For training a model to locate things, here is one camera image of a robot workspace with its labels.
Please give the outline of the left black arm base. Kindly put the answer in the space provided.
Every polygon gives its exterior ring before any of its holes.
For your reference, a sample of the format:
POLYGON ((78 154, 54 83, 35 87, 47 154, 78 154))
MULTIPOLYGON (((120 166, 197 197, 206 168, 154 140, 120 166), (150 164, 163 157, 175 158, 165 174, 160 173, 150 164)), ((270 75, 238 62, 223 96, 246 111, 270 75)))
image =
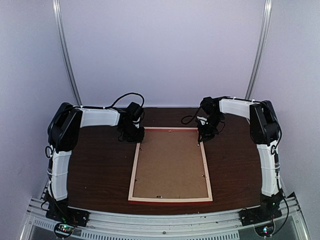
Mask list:
POLYGON ((49 197, 46 217, 57 222, 66 223, 76 227, 86 227, 90 213, 85 210, 70 208, 68 200, 56 201, 49 197))

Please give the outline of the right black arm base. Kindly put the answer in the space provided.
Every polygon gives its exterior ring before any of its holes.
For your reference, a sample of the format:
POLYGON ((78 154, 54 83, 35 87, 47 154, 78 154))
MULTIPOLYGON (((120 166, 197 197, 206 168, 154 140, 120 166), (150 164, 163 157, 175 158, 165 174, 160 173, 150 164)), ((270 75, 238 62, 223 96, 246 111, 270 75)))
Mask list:
POLYGON ((261 194, 259 206, 243 208, 238 212, 242 226, 254 225, 281 217, 280 203, 282 200, 281 192, 272 196, 261 194))

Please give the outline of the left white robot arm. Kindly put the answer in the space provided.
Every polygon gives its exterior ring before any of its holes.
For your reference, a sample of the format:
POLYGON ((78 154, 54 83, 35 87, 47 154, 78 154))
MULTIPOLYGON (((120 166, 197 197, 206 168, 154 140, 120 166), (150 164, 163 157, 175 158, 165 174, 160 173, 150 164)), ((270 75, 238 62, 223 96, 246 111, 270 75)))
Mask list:
POLYGON ((49 195, 57 202, 68 198, 69 160, 78 143, 81 128, 116 127, 120 133, 120 142, 140 143, 145 136, 145 129, 140 126, 144 114, 143 105, 135 102, 131 102, 126 108, 62 103, 47 129, 50 148, 47 170, 49 195))

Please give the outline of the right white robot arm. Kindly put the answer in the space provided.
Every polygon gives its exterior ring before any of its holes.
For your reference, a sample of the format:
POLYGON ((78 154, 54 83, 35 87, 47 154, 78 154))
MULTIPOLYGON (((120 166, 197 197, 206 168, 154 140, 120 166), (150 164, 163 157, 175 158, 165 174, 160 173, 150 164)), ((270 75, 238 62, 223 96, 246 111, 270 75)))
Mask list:
POLYGON ((206 117, 197 116, 198 143, 212 140, 220 133, 218 125, 230 114, 249 121, 250 138, 258 149, 262 175, 261 194, 274 197, 281 191, 278 145, 282 130, 269 100, 245 100, 236 97, 205 97, 199 108, 206 117))

